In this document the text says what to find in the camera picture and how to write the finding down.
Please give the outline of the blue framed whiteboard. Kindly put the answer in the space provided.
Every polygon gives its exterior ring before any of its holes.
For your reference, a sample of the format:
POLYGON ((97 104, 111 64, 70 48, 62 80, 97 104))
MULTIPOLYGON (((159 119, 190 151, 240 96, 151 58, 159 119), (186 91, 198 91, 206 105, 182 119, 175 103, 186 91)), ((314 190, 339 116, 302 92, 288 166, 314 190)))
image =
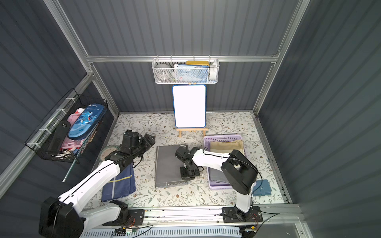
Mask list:
POLYGON ((205 128, 206 86, 203 84, 174 85, 172 93, 176 128, 205 128))

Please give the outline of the small blue wallet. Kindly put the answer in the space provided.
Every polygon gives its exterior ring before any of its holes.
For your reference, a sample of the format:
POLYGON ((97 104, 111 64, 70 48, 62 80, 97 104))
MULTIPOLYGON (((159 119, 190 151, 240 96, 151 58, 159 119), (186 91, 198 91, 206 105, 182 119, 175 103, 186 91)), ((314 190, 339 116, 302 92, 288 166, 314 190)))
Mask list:
POLYGON ((267 179, 257 180, 255 186, 253 187, 252 196, 267 196, 271 195, 272 188, 267 179))

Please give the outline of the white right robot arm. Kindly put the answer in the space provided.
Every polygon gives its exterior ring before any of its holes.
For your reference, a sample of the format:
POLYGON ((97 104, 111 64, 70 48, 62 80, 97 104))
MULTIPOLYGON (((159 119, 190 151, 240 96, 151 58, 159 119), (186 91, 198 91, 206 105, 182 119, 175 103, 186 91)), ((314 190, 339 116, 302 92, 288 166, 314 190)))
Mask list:
POLYGON ((183 163, 180 167, 183 180, 193 180, 200 176, 200 167, 221 171, 237 193, 236 209, 244 214, 250 211, 253 187, 259 172, 243 153, 238 150, 230 153, 216 153, 198 147, 191 150, 179 147, 175 157, 183 163))

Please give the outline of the yellow case in basket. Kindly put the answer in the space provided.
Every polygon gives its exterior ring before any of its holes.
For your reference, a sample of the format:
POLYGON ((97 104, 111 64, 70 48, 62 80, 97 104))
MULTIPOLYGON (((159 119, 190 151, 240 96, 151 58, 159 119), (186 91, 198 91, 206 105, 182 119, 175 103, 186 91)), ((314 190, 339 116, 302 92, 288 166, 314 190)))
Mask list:
POLYGON ((206 60, 188 60, 186 65, 196 65, 196 66, 210 66, 209 62, 206 60))

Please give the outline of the navy striped folded pillowcase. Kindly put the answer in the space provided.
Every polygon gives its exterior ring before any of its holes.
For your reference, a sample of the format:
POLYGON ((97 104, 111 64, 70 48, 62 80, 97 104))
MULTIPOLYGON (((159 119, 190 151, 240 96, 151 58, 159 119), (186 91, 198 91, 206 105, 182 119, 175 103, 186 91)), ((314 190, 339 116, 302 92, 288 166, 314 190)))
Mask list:
POLYGON ((103 186, 101 201, 107 202, 127 197, 134 192, 136 192, 134 166, 129 165, 103 186))

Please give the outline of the metal rod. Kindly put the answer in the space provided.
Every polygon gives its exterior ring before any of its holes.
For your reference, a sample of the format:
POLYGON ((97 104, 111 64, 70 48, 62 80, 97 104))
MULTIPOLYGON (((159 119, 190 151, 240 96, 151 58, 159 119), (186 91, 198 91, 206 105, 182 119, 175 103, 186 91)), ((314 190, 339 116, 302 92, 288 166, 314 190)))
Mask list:
POLYGON ((71 164, 70 168, 68 169, 68 171, 67 171, 65 177, 63 178, 62 182, 66 182, 66 181, 67 181, 67 179, 68 179, 70 173, 72 172, 72 170, 73 170, 75 164, 76 164, 76 160, 74 160, 74 161, 72 162, 72 164, 71 164))

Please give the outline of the plain grey pillowcase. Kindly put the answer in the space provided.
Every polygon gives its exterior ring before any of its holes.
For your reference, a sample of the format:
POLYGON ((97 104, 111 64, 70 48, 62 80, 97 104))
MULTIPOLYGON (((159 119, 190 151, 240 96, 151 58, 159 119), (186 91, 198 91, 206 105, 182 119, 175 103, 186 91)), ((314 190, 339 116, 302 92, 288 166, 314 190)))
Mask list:
POLYGON ((176 158, 175 152, 178 148, 188 149, 185 144, 164 145, 156 148, 156 164, 155 164, 155 187, 168 188, 189 183, 181 177, 180 168, 183 163, 176 158))

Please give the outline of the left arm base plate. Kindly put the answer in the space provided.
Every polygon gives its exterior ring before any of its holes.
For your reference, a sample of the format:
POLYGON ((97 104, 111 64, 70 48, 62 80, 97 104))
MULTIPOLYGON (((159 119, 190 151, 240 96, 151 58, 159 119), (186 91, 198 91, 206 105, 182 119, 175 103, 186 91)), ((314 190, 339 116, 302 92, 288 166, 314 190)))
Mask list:
POLYGON ((111 204, 118 205, 121 208, 118 218, 114 221, 104 223, 102 226, 139 226, 144 220, 144 209, 129 209, 128 205, 119 200, 110 201, 111 204))

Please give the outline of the white mesh wall basket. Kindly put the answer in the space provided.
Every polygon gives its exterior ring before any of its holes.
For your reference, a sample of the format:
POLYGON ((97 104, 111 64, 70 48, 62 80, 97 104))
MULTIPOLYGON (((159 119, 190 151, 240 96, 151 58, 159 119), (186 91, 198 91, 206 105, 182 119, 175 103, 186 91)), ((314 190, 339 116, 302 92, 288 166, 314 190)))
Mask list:
POLYGON ((156 58, 151 67, 157 84, 216 84, 220 62, 218 59, 164 61, 156 58))

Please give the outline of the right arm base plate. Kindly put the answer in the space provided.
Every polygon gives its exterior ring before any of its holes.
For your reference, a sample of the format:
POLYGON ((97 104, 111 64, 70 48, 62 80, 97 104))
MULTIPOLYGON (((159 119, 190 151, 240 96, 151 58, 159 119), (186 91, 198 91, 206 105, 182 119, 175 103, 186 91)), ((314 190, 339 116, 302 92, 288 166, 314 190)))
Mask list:
POLYGON ((249 211, 244 213, 236 206, 223 207, 222 213, 224 223, 260 223, 263 221, 263 216, 258 206, 250 207, 249 211))

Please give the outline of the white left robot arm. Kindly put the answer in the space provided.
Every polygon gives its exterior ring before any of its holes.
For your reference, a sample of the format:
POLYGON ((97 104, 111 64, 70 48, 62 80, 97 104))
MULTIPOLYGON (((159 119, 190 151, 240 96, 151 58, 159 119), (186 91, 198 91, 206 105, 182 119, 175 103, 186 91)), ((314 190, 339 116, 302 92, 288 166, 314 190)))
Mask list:
POLYGON ((38 233, 46 238, 79 238, 84 232, 101 225, 127 223, 130 219, 128 205, 121 201, 112 200, 90 210, 84 210, 84 206, 154 144, 155 136, 127 130, 119 149, 107 155, 97 169, 59 197, 49 197, 43 202, 38 233))

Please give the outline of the blue shark pencil case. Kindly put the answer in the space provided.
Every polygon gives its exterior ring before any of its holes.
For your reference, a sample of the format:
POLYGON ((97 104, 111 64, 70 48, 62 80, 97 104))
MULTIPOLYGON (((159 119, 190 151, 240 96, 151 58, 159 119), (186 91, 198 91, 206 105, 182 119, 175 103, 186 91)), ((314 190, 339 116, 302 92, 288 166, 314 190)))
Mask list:
POLYGON ((98 125, 107 109, 102 104, 88 105, 75 123, 74 139, 85 139, 98 125))

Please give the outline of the green round clock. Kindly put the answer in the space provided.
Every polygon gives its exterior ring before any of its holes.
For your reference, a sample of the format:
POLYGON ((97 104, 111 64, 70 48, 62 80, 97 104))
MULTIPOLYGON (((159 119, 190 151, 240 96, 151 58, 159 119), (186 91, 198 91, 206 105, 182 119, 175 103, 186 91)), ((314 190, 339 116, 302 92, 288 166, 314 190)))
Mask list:
POLYGON ((111 153, 117 151, 118 149, 119 149, 119 147, 118 147, 118 146, 115 146, 115 145, 105 147, 105 148, 102 149, 102 151, 100 152, 100 154, 99 154, 99 156, 98 156, 98 160, 99 160, 100 162, 105 161, 106 157, 107 157, 109 154, 111 154, 111 153))

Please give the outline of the beige and grey pillowcase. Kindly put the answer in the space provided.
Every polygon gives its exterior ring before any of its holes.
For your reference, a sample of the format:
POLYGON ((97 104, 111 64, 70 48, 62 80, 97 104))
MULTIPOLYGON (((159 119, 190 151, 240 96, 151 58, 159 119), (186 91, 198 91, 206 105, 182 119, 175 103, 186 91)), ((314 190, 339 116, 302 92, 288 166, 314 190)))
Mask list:
MULTIPOLYGON (((239 150, 243 155, 246 154, 244 143, 239 139, 230 142, 212 141, 209 150, 216 153, 231 153, 233 150, 239 150)), ((230 187, 230 183, 222 171, 208 168, 208 178, 211 187, 230 187)))

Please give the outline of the pink pouch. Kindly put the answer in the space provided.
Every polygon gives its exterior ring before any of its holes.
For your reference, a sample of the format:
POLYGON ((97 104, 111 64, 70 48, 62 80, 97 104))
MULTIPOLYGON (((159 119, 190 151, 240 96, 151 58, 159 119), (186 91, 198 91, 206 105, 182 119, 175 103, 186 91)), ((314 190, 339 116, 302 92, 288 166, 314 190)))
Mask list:
POLYGON ((76 137, 76 135, 74 135, 74 130, 76 129, 75 123, 83 111, 84 108, 78 108, 75 113, 69 115, 67 121, 70 123, 70 129, 61 145, 61 152, 75 151, 82 146, 83 139, 74 139, 74 137, 76 137))

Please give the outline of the white tape roll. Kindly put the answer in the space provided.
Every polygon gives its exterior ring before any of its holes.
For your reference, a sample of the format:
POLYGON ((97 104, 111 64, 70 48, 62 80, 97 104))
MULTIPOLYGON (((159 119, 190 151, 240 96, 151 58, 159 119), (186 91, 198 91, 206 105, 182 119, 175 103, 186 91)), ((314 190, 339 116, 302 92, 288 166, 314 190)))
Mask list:
POLYGON ((167 81, 172 77, 172 68, 167 64, 160 63, 153 68, 153 73, 156 81, 167 81))

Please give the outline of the black remote control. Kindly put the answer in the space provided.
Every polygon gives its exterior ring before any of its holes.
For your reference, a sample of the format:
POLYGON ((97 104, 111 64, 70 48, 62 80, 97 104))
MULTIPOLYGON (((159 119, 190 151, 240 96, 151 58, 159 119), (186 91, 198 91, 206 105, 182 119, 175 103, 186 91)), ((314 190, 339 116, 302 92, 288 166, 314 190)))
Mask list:
POLYGON ((61 121, 59 122, 58 126, 56 127, 56 130, 53 134, 53 138, 50 142, 50 145, 48 147, 48 151, 50 152, 59 152, 61 149, 61 146, 67 137, 67 134, 70 130, 71 124, 68 121, 61 121))

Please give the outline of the blue white booklet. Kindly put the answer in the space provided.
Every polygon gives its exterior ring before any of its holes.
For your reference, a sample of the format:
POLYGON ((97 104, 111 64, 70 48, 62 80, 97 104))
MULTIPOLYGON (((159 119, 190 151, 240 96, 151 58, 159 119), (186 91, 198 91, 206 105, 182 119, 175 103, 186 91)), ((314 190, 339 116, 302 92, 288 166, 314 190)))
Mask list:
POLYGON ((207 82, 209 78, 209 66, 196 66, 186 64, 174 65, 175 78, 184 82, 207 82))

